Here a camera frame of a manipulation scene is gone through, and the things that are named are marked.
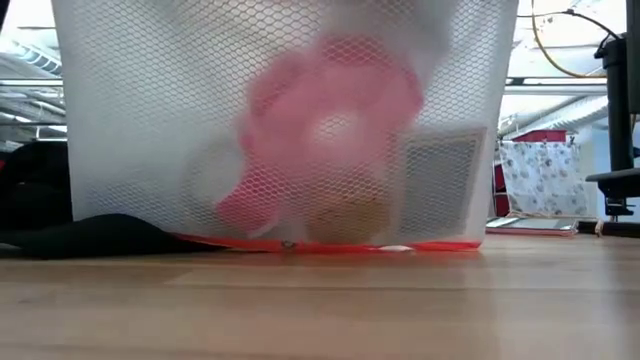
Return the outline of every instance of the pink object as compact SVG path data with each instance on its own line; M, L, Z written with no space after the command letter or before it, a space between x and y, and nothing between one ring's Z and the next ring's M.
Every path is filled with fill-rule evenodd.
M306 53L283 54L248 97L248 114L239 120L247 170L216 212L255 235L282 217L290 185L385 164L396 135L423 105L404 59L364 36L327 37Z

